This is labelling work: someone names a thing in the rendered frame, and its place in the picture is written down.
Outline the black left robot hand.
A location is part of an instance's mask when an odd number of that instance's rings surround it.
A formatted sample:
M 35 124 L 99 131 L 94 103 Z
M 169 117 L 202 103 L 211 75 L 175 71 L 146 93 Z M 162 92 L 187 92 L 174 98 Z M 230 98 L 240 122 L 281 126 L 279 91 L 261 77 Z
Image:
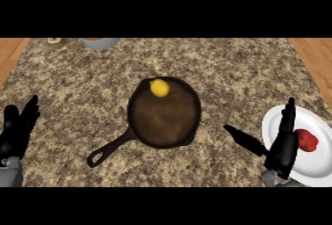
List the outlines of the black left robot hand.
M 29 135 L 39 116 L 37 95 L 28 100 L 23 110 L 14 105 L 4 109 L 4 128 L 0 134 L 0 167 L 6 167 L 11 156 L 22 159 L 26 153 Z

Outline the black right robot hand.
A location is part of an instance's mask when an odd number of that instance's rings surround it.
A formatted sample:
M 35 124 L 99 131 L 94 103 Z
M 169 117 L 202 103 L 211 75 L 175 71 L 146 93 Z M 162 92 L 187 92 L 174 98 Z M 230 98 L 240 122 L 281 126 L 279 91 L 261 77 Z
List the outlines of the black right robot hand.
M 289 178 L 295 165 L 298 150 L 298 134 L 295 133 L 295 99 L 289 98 L 281 110 L 281 120 L 279 131 L 271 147 L 267 149 L 256 138 L 242 132 L 236 127 L 225 124 L 234 142 L 248 149 L 256 156 L 265 156 L 262 166 L 268 171 L 274 171 L 281 179 Z

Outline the white plate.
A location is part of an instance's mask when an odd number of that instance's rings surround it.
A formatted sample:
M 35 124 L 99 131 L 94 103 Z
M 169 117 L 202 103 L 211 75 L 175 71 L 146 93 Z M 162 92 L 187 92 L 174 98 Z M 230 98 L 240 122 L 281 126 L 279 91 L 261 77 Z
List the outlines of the white plate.
M 284 105 L 274 106 L 262 116 L 262 144 L 273 145 L 279 132 L 281 110 Z M 295 106 L 295 129 L 307 130 L 317 138 L 315 150 L 298 149 L 295 165 L 289 178 L 311 187 L 332 187 L 332 127 L 304 107 Z

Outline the dark cast iron pan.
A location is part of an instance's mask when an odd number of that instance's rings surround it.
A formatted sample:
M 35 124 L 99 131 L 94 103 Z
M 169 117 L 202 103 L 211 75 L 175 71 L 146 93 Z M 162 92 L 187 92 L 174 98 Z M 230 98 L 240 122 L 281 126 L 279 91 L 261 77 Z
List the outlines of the dark cast iron pan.
M 169 85 L 168 94 L 159 98 L 150 92 L 150 83 L 160 79 Z M 122 135 L 87 157 L 87 165 L 100 165 L 110 153 L 130 140 L 138 140 L 155 149 L 187 146 L 194 139 L 200 121 L 200 102 L 191 86 L 172 76 L 146 78 L 128 99 L 128 128 Z

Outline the yellow lemon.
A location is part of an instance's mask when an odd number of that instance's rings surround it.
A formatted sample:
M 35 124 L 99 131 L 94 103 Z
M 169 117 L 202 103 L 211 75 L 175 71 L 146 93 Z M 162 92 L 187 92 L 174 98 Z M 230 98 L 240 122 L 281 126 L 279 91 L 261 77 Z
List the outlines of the yellow lemon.
M 149 84 L 152 94 L 159 98 L 165 97 L 169 92 L 169 85 L 166 81 L 163 81 L 162 79 L 155 79 Z

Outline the red fruit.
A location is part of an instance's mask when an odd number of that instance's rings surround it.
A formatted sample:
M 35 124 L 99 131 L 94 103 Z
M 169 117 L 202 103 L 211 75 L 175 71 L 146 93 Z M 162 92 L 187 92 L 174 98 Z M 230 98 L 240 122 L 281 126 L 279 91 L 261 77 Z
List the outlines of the red fruit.
M 295 133 L 298 135 L 298 148 L 304 152 L 315 151 L 315 146 L 318 144 L 315 136 L 305 129 L 296 129 Z

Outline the pale beige bottle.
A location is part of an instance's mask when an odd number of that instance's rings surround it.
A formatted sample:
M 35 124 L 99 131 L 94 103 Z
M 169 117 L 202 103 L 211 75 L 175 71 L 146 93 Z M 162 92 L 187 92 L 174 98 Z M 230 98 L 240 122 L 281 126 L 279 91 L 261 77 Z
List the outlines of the pale beige bottle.
M 60 50 L 66 45 L 66 40 L 63 38 L 47 38 L 47 42 L 50 46 Z

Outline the grey bowl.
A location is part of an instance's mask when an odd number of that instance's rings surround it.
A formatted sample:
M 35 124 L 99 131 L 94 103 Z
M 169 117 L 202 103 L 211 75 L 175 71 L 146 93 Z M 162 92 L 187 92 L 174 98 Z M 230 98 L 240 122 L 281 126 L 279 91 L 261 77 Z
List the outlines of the grey bowl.
M 85 47 L 94 50 L 103 50 L 112 47 L 119 41 L 118 38 L 82 38 L 81 39 Z

